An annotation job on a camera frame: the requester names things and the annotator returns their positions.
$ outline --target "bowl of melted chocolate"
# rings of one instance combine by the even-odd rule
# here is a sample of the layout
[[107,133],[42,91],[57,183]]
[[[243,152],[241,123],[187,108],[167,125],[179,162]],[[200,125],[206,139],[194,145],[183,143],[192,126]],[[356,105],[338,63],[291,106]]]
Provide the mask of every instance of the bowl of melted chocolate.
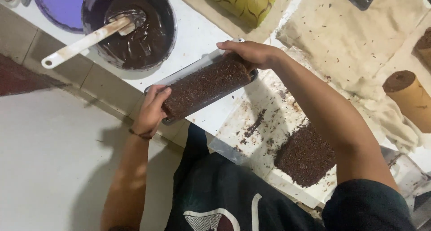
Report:
[[115,33],[92,47],[108,63],[127,71],[158,67],[171,54],[177,24],[168,0],[84,0],[82,24],[85,34],[109,24],[109,19],[128,14],[136,29],[125,36]]

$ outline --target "dark bracelet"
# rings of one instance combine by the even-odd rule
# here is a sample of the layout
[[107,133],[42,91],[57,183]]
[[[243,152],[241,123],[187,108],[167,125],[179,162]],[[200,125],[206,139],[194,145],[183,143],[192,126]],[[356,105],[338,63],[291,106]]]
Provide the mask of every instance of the dark bracelet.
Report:
[[143,140],[151,140],[153,139],[153,137],[151,136],[151,132],[149,133],[141,133],[141,134],[137,134],[136,132],[134,132],[133,129],[129,128],[129,132],[130,134],[133,135],[137,135],[138,137],[142,138]]

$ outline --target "white spatula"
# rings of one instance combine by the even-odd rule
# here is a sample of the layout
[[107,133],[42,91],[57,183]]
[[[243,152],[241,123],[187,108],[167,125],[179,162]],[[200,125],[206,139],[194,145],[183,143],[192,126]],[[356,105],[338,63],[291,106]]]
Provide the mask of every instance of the white spatula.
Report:
[[135,24],[126,15],[119,15],[115,19],[110,19],[110,22],[110,24],[88,34],[83,39],[73,43],[72,45],[65,46],[48,57],[45,57],[42,60],[42,66],[48,69],[55,68],[61,63],[64,63],[78,55],[83,50],[97,44],[108,36],[113,35],[117,31],[120,35],[124,36],[131,33],[136,28]]

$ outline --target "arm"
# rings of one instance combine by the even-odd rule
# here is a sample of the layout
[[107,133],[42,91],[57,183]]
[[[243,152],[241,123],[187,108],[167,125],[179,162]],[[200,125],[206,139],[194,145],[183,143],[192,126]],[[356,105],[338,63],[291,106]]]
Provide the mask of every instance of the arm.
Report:
[[[160,121],[166,117],[162,103],[169,97],[171,89],[161,93],[163,85],[152,86],[141,107],[139,118],[132,126],[135,133],[156,134]],[[120,166],[118,167],[102,212],[100,230],[127,227],[138,230],[145,203],[147,186],[147,163],[149,139],[133,134],[127,138]]]
[[322,138],[334,149],[338,184],[369,179],[398,190],[371,130],[337,91],[276,47],[251,41],[225,41],[217,46],[238,53],[252,67],[273,69]]

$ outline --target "spatula handle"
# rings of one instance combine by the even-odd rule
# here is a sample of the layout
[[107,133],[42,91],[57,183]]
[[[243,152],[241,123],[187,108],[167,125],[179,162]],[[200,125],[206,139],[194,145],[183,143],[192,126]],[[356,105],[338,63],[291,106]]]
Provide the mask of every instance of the spatula handle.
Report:
[[129,18],[122,17],[110,24],[107,24],[93,33],[88,34],[83,39],[73,43],[72,45],[65,46],[48,57],[43,58],[42,66],[47,69],[55,68],[61,63],[64,63],[72,57],[78,55],[83,50],[114,34],[118,30],[128,25],[130,22],[131,21]]

